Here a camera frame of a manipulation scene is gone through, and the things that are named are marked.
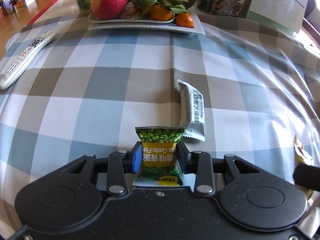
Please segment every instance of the checkered tablecloth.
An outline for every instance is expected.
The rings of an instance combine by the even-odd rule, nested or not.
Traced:
[[[190,150],[236,154],[292,180],[297,134],[319,165],[320,61],[275,29],[201,16],[205,36],[144,30],[88,31],[86,14],[28,25],[0,69],[33,38],[57,38],[0,94],[0,234],[21,224],[17,192],[86,154],[131,149],[135,126],[176,126],[177,79],[204,95],[205,142]]]

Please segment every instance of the white remote control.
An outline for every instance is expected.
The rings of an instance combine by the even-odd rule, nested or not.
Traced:
[[[18,56],[9,68],[4,68],[0,73],[0,89],[6,89],[15,82],[39,51],[56,36],[55,31],[48,31],[34,39],[30,45]]]

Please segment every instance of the white snack packet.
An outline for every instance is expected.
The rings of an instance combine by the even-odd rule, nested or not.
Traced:
[[[195,87],[178,79],[181,97],[180,124],[184,126],[185,137],[205,140],[204,99]]]

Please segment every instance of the white plate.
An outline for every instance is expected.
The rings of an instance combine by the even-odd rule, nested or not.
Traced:
[[[115,23],[91,23],[89,30],[100,30],[100,29],[140,29],[140,30],[158,30],[158,31],[169,31],[178,33],[195,33],[204,35],[204,29],[201,21],[193,7],[188,9],[193,19],[194,28],[185,28],[176,26],[173,23],[159,24],[159,23],[141,23],[141,22],[128,22],[128,20],[121,20],[122,22]]]
[[[153,21],[153,20],[139,20],[139,19],[116,19],[116,20],[100,20],[97,17],[94,17],[92,13],[89,15],[89,22],[92,23],[156,23],[156,24],[166,24],[174,21],[174,16],[169,21]]]

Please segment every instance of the apple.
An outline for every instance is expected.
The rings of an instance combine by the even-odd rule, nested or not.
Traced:
[[[100,20],[117,19],[122,14],[128,0],[91,0],[92,14]]]

